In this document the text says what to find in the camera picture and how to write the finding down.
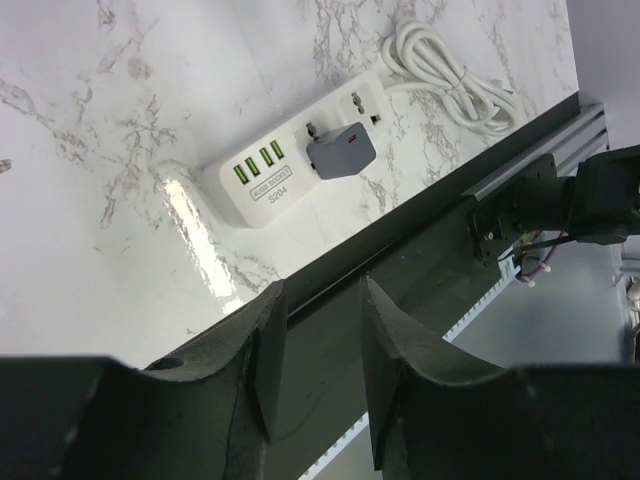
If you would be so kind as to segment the grey cube charger plug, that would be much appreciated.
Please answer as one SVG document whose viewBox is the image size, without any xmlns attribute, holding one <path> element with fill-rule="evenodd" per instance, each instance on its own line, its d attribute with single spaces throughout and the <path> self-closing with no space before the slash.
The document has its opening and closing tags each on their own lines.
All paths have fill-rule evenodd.
<svg viewBox="0 0 640 480">
<path fill-rule="evenodd" d="M 377 157 L 372 140 L 361 122 L 320 135 L 306 147 L 306 153 L 322 180 L 357 175 Z"/>
</svg>

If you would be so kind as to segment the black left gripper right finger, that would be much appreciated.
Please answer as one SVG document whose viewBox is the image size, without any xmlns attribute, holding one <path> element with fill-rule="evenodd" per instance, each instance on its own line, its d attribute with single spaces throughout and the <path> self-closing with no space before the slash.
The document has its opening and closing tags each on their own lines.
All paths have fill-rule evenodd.
<svg viewBox="0 0 640 480">
<path fill-rule="evenodd" d="M 501 368 L 361 282 L 373 463 L 387 479 L 635 479 L 639 369 Z"/>
</svg>

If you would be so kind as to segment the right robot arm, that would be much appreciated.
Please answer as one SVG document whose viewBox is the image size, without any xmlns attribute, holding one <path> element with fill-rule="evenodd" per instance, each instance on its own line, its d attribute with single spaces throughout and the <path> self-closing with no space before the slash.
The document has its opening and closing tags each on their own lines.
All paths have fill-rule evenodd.
<svg viewBox="0 0 640 480">
<path fill-rule="evenodd" d="M 468 215 L 476 256 L 496 261 L 516 240 L 534 231 L 558 231 L 537 249 L 577 241 L 620 244 L 639 234 L 639 148 L 596 154 L 573 176 L 557 175 L 545 154 L 523 173 L 480 198 Z"/>
</svg>

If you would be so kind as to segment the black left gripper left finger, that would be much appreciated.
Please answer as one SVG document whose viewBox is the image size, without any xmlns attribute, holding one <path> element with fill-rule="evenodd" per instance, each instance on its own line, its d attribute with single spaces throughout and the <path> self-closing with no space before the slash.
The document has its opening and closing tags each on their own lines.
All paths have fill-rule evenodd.
<svg viewBox="0 0 640 480">
<path fill-rule="evenodd" d="M 284 357 L 282 282 L 144 369 L 1 361 L 5 479 L 259 479 Z"/>
</svg>

